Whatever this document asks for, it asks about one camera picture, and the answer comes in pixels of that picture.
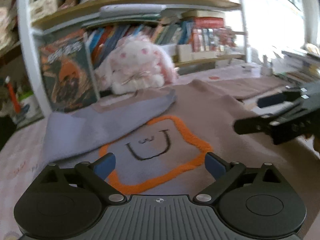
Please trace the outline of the Harry Potter book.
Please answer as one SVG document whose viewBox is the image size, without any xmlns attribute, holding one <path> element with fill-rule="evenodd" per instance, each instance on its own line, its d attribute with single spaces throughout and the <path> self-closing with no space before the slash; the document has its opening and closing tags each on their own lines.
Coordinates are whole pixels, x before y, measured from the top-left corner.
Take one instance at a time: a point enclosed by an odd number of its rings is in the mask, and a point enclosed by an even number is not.
<svg viewBox="0 0 320 240">
<path fill-rule="evenodd" d="M 52 111 L 68 113 L 100 99 L 84 29 L 41 46 L 39 54 Z"/>
</svg>

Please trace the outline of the pink checkered desk mat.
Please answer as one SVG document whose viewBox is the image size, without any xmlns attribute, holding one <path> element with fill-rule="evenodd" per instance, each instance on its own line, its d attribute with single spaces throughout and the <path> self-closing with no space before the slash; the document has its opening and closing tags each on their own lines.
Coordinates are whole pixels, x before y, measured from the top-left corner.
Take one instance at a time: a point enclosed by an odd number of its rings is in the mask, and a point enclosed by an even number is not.
<svg viewBox="0 0 320 240">
<path fill-rule="evenodd" d="M 217 85 L 240 100 L 275 91 L 284 80 L 263 76 L 260 67 L 251 64 L 245 70 L 239 60 L 231 66 L 182 75 L 174 85 L 187 85 L 194 80 Z M 40 163 L 47 121 L 38 121 L 16 132 L 1 150 L 1 239 L 19 239 L 21 233 L 13 217 L 13 208 L 23 191 L 29 186 Z"/>
</svg>

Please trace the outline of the white wooden bookshelf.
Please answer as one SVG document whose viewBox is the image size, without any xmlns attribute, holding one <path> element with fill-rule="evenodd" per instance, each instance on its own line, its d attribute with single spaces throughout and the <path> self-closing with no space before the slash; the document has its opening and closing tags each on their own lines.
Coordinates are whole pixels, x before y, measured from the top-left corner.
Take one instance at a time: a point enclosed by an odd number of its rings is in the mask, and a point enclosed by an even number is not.
<svg viewBox="0 0 320 240">
<path fill-rule="evenodd" d="M 42 81 L 39 46 L 78 28 L 93 27 L 121 20 L 141 20 L 144 16 L 156 15 L 139 14 L 102 18 L 99 16 L 101 7 L 115 4 L 163 4 L 167 8 L 159 13 L 161 16 L 171 16 L 176 12 L 193 9 L 219 12 L 244 10 L 243 0 L 239 0 L 238 3 L 229 0 L 95 0 L 57 11 L 33 22 L 30 17 L 29 3 L 30 0 L 17 0 L 18 31 L 25 68 L 44 116 L 48 116 L 52 109 Z"/>
</svg>

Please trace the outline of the pink bunny plush toy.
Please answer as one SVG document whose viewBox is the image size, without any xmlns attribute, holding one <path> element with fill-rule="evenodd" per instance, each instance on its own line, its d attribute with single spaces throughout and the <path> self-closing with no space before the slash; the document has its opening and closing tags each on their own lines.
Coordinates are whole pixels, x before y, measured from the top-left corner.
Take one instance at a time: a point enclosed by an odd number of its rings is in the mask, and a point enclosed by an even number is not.
<svg viewBox="0 0 320 240">
<path fill-rule="evenodd" d="M 94 73 L 99 91 L 116 95 L 163 87 L 178 78 L 170 55 L 140 34 L 121 38 Z"/>
</svg>

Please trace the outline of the white pen holder cup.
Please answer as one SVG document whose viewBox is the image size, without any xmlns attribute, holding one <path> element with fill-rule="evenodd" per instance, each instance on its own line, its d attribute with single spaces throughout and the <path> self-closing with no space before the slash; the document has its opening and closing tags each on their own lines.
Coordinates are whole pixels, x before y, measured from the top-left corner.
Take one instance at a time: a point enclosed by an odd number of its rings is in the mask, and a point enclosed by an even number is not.
<svg viewBox="0 0 320 240">
<path fill-rule="evenodd" d="M 39 103 L 32 91 L 28 91 L 24 94 L 21 94 L 18 97 L 18 102 L 21 106 L 22 113 L 26 119 L 33 118 L 40 111 Z"/>
</svg>

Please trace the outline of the white tablet on shelf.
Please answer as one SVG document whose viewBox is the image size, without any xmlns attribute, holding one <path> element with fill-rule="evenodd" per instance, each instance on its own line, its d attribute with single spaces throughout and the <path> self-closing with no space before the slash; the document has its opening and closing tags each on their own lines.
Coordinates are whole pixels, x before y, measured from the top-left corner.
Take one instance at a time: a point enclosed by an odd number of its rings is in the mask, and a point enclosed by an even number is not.
<svg viewBox="0 0 320 240">
<path fill-rule="evenodd" d="M 102 18 L 119 17 L 139 14 L 159 14 L 167 8 L 163 4 L 115 4 L 100 8 L 99 16 Z"/>
</svg>

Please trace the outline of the red tassel charm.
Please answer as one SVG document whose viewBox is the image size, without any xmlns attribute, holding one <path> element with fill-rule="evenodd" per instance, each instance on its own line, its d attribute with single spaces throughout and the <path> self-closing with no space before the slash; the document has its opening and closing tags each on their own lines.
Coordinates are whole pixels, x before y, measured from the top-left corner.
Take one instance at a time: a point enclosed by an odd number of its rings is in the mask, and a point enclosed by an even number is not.
<svg viewBox="0 0 320 240">
<path fill-rule="evenodd" d="M 7 87 L 8 91 L 9 91 L 9 96 L 10 96 L 10 99 L 11 99 L 12 104 L 14 106 L 14 110 L 15 110 L 16 114 L 19 114 L 21 112 L 21 107 L 20 107 L 20 104 L 17 101 L 16 94 L 15 94 L 14 88 L 13 88 L 11 82 L 10 82 L 10 77 L 9 76 L 7 76 L 5 78 L 5 84 L 6 84 L 6 87 Z"/>
</svg>

